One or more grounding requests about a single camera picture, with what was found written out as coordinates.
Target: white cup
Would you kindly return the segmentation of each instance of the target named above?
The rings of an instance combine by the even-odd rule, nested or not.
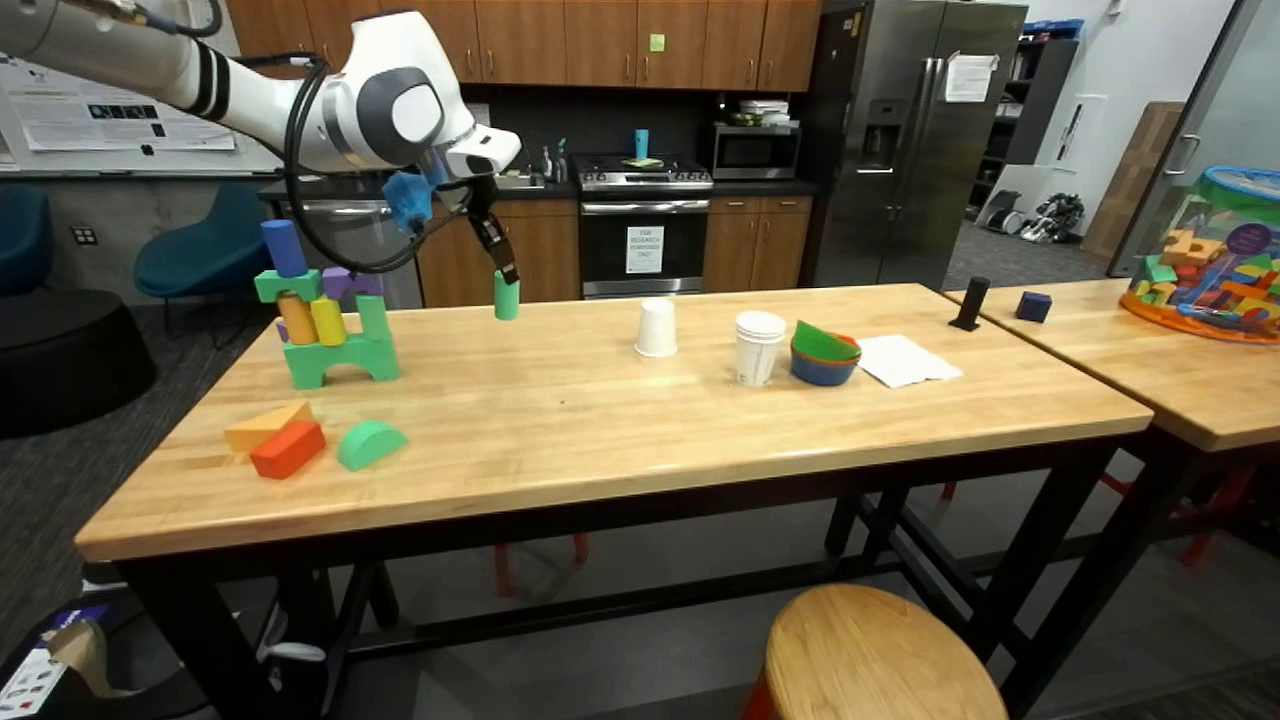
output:
[[[675,305],[643,300],[640,305],[640,354],[675,354]]]
[[[789,321],[772,311],[739,311],[738,314],[738,375],[748,386],[766,386],[772,379],[772,365],[783,349]]]

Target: chair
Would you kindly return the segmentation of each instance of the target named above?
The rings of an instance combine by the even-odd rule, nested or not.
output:
[[[51,264],[49,201],[31,186],[0,186],[0,294],[31,293]]]
[[[766,679],[746,720],[885,715],[1005,720],[967,643],[926,606],[866,585],[799,590],[768,631]]]
[[[136,251],[132,284],[160,294],[166,311],[179,294],[248,293],[266,266],[266,216],[258,183],[222,183],[205,219],[169,227]]]

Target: kitchen cabinet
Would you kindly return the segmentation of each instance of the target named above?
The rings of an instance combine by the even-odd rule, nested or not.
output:
[[[707,0],[704,34],[704,82],[699,86],[758,86],[759,77],[759,34],[768,0]]]
[[[640,5],[635,0],[539,0],[564,14],[564,77],[580,86],[635,86]]]
[[[472,0],[229,0],[241,55],[316,50],[327,69],[346,69],[354,55],[354,20],[418,8],[435,29],[460,80],[475,55],[475,10]]]
[[[475,82],[561,82],[564,8],[557,0],[475,0]]]
[[[229,0],[241,55],[320,50],[304,0]]]
[[[518,247],[521,300],[576,300],[576,205],[500,201],[492,210]],[[418,266],[430,309],[492,305],[492,261],[479,251],[472,224],[460,216],[419,247]]]
[[[707,219],[707,293],[796,287],[810,197],[718,197]]]
[[[229,0],[241,50],[346,69],[354,20],[418,8],[465,82],[804,93],[819,0]]]
[[[640,0],[640,86],[704,86],[707,0]]]
[[[758,86],[810,93],[819,14],[824,0],[768,0]]]

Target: refrigerator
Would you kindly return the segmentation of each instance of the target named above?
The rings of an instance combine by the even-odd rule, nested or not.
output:
[[[1026,5],[827,0],[804,120],[804,284],[946,284]]]

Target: green cylinder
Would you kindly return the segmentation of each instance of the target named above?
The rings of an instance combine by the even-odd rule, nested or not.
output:
[[[521,279],[507,284],[506,271],[492,271],[492,314],[518,321],[521,314]]]

